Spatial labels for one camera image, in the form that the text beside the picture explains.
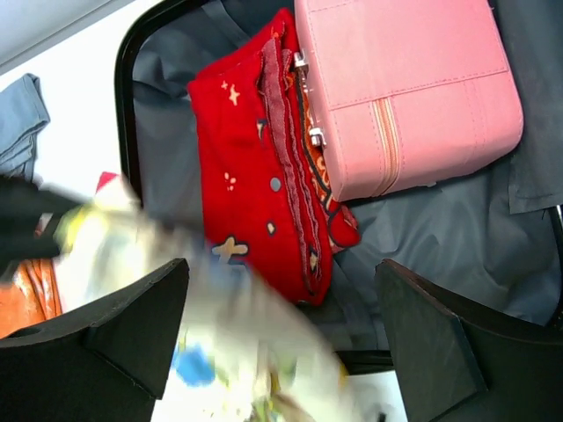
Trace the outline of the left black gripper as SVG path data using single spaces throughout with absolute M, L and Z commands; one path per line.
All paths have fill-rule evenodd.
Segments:
M 54 232 L 61 217 L 82 203 L 63 193 L 40 189 L 19 177 L 1 177 L 1 262 L 54 258 L 61 252 Z

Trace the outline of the red patterned cloth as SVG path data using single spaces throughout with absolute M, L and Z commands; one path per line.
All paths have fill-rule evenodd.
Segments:
M 305 134 L 307 101 L 287 9 L 187 91 L 196 120 L 203 224 L 211 253 L 249 267 L 293 303 L 320 304 L 333 254 L 359 242 Z

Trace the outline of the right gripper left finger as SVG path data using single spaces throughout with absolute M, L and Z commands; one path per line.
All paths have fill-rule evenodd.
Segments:
M 3 421 L 149 421 L 188 288 L 183 259 L 1 341 Z

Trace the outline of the grey blue garment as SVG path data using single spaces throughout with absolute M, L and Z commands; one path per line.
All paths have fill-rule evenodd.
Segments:
M 1 173 L 31 180 L 37 136 L 50 122 L 40 79 L 24 74 L 1 91 Z

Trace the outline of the cream dinosaur print garment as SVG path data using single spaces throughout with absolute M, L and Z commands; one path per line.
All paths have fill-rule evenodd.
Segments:
M 174 258 L 187 262 L 184 310 L 154 420 L 362 420 L 347 371 L 317 329 L 256 272 L 208 252 L 199 233 L 150 219 L 122 179 L 65 213 L 55 238 L 82 302 Z

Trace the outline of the pink cosmetic case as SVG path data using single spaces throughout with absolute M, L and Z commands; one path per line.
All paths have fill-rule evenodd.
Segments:
M 471 174 L 523 110 L 488 2 L 298 1 L 296 65 L 338 201 Z

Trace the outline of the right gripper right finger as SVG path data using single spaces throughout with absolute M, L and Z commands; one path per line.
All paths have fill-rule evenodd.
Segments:
M 386 259 L 375 285 L 410 421 L 560 421 L 562 334 Z

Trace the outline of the orange tie-dye garment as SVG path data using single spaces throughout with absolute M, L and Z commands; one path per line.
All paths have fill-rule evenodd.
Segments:
M 18 266 L 13 283 L 1 287 L 1 338 L 62 314 L 50 259 L 27 260 Z

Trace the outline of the white kids suitcase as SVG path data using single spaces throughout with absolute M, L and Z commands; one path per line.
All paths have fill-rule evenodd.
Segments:
M 186 85 L 282 7 L 281 1 L 164 1 L 128 30 L 115 67 L 121 168 L 151 216 L 201 227 Z M 352 204 L 361 242 L 335 256 L 325 303 L 303 308 L 350 373 L 391 365 L 374 283 L 386 258 L 512 317 L 561 326 L 562 278 L 550 216 L 511 214 L 508 186 L 509 160 L 503 159 L 469 177 Z

